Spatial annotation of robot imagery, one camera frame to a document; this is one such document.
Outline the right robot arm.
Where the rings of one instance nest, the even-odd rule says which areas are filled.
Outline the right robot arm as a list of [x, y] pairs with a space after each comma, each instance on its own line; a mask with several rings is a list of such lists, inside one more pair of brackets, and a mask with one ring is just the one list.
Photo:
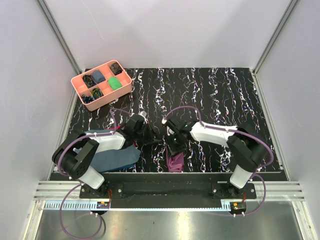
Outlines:
[[162, 125], [166, 128], [165, 141], [171, 156], [183, 152], [189, 142], [208, 142], [229, 149], [236, 166], [229, 179], [227, 192], [235, 199], [244, 194], [245, 185], [254, 173], [274, 160], [271, 148], [249, 124], [220, 126], [201, 120], [175, 123], [163, 119]]

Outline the purple satin napkin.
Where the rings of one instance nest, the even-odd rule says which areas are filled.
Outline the purple satin napkin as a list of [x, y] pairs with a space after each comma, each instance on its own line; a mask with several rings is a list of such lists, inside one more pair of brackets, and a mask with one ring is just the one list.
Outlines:
[[169, 148], [166, 148], [166, 165], [170, 173], [182, 172], [184, 169], [184, 152], [170, 156]]

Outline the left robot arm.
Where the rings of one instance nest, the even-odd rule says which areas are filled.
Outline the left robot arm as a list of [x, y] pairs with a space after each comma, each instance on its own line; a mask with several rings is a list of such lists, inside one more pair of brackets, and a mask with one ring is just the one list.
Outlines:
[[90, 187], [97, 198], [108, 193], [105, 178], [92, 166], [94, 158], [105, 157], [108, 151], [123, 151], [135, 142], [151, 144], [156, 133], [141, 114], [132, 115], [127, 122], [107, 130], [76, 130], [71, 133], [52, 155], [52, 162], [61, 175]]

